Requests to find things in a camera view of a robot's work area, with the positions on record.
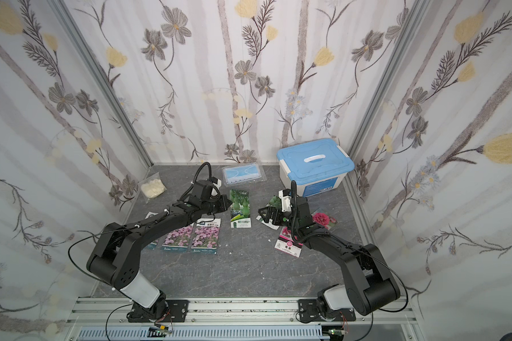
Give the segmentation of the small green gourd seed packet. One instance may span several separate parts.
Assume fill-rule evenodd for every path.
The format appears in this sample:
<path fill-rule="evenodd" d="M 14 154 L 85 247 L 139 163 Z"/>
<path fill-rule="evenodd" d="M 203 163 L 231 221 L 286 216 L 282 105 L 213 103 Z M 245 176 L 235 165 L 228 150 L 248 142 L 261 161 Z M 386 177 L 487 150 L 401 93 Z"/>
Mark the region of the small green gourd seed packet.
<path fill-rule="evenodd" d="M 279 196 L 273 196 L 267 205 L 258 210 L 257 221 L 264 224 L 265 226 L 278 230 L 279 225 L 275 222 L 277 214 L 282 211 L 282 200 Z"/>

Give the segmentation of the large green gourd seed packet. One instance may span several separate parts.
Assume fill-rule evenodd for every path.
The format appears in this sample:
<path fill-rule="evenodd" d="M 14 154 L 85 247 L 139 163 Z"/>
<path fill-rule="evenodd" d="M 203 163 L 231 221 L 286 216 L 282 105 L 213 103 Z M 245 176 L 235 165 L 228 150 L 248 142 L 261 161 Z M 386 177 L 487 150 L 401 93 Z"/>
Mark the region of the large green gourd seed packet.
<path fill-rule="evenodd" d="M 247 190 L 230 190 L 230 227 L 234 229 L 247 229 L 252 227 L 250 217 L 249 192 Z"/>

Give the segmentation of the red flower seed packet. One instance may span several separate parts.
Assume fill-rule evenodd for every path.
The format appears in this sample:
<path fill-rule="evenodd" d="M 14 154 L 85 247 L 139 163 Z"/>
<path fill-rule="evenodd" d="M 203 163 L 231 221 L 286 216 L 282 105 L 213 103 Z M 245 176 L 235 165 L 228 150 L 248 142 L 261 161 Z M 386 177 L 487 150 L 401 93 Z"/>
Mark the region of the red flower seed packet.
<path fill-rule="evenodd" d="M 330 230 L 337 224 L 337 220 L 326 213 L 314 213 L 312 218 L 314 223 L 326 228 L 327 230 Z"/>

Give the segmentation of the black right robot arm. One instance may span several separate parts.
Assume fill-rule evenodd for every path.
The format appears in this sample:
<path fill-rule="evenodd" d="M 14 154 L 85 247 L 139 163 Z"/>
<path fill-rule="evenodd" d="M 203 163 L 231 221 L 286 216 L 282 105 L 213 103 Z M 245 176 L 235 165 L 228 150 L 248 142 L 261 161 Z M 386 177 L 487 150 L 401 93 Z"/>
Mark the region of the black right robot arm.
<path fill-rule="evenodd" d="M 272 206 L 258 213 L 265 223 L 284 227 L 293 244 L 318 251 L 339 266 L 343 284 L 325 288 L 317 296 L 323 318 L 350 309 L 366 316 L 400 298 L 393 271 L 375 245 L 353 244 L 332 234 L 325 226 L 328 218 L 320 213 L 313 215 L 301 209 L 284 213 Z"/>

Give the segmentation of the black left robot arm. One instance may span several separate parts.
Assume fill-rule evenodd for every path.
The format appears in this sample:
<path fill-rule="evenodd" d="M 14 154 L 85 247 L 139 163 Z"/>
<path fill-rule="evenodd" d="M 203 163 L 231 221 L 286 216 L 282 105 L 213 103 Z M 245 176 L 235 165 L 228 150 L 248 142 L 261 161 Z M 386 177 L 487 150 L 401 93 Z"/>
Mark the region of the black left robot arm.
<path fill-rule="evenodd" d="M 151 242 L 196 223 L 204 215 L 224 213 L 231 205 L 228 196 L 221 195 L 215 202 L 177 202 L 163 213 L 136 223 L 111 223 L 89 256 L 86 269 L 131 299 L 136 308 L 160 318 L 168 310 L 166 296 L 140 271 L 142 250 Z"/>

